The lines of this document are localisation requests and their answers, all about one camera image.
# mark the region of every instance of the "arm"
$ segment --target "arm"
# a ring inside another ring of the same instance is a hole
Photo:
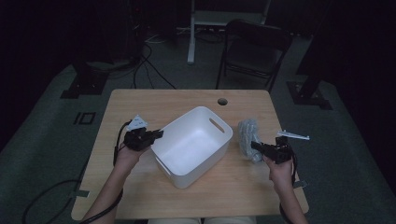
[[[292,161],[275,164],[270,159],[263,158],[270,168],[270,180],[274,182],[274,189],[288,219],[294,224],[308,223],[291,184]]]
[[[117,157],[116,165],[114,166],[110,176],[106,183],[103,185],[98,197],[93,202],[90,210],[85,214],[82,220],[93,217],[102,211],[106,210],[111,204],[113,204],[119,196],[122,187],[125,183],[131,170],[139,162],[140,156],[146,151],[133,151],[124,145],[120,146],[119,155]],[[114,223],[116,218],[117,207],[111,210],[109,213],[95,220],[93,223]]]

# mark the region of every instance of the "hand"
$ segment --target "hand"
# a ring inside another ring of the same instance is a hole
[[[135,151],[128,148],[123,143],[120,144],[119,155],[117,157],[115,167],[121,169],[128,175],[131,173],[132,168],[134,168],[134,166],[139,162],[140,156],[149,149],[150,147],[146,147],[141,151]]]
[[[281,194],[285,191],[293,190],[291,184],[291,168],[292,160],[275,164],[271,159],[263,156],[265,163],[270,168],[269,179],[274,182],[274,189],[277,194]]]

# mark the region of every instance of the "gray carpet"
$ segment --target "gray carpet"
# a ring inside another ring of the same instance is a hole
[[[149,43],[152,47],[149,61],[178,89],[214,89],[222,45],[197,41],[195,64],[187,65],[188,43],[189,39],[182,35],[177,44]],[[306,79],[295,73],[308,45],[309,40],[294,38],[271,93],[282,128],[311,137],[310,141],[290,140],[299,159],[299,176],[309,184],[304,189],[310,206],[306,216],[311,223],[394,223],[395,196],[379,173],[335,87],[328,83],[319,87],[333,110],[295,105],[290,97],[286,82]],[[75,71],[69,66],[53,79],[0,154],[1,223],[21,223],[23,211],[40,192],[80,177],[110,93],[133,86],[132,72],[122,71],[110,75],[102,95],[60,99],[74,76]],[[151,88],[149,80],[155,89],[171,89],[150,66],[142,66],[136,77],[137,88]],[[221,80],[220,88],[260,89],[262,83],[255,77],[230,73]],[[76,122],[78,113],[86,113],[88,119],[95,113],[92,124]],[[31,207],[27,223],[49,221],[70,199],[75,185],[66,183],[47,192]],[[73,202],[53,223],[75,223],[70,217],[72,206]],[[283,223],[280,216],[258,220],[260,224]]]

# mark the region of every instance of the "wooden table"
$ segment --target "wooden table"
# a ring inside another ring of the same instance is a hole
[[[225,98],[227,105],[219,105]],[[113,149],[121,125],[140,115],[148,130],[161,129],[186,112],[203,105],[233,128],[225,156],[186,189],[177,189],[157,167],[149,150],[129,175],[117,218],[229,217],[279,214],[279,200],[268,179],[264,163],[253,164],[240,154],[237,125],[256,119],[259,137],[275,143],[281,130],[267,91],[234,90],[115,90],[109,99],[80,189],[88,198],[77,197],[72,218],[81,220],[105,184],[113,165]],[[295,190],[304,212],[308,204],[303,189]]]

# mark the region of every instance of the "chair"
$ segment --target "chair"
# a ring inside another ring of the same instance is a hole
[[[233,20],[225,27],[224,49],[221,55],[216,90],[221,73],[226,70],[266,79],[264,88],[274,86],[282,60],[292,42],[291,34],[270,26]]]

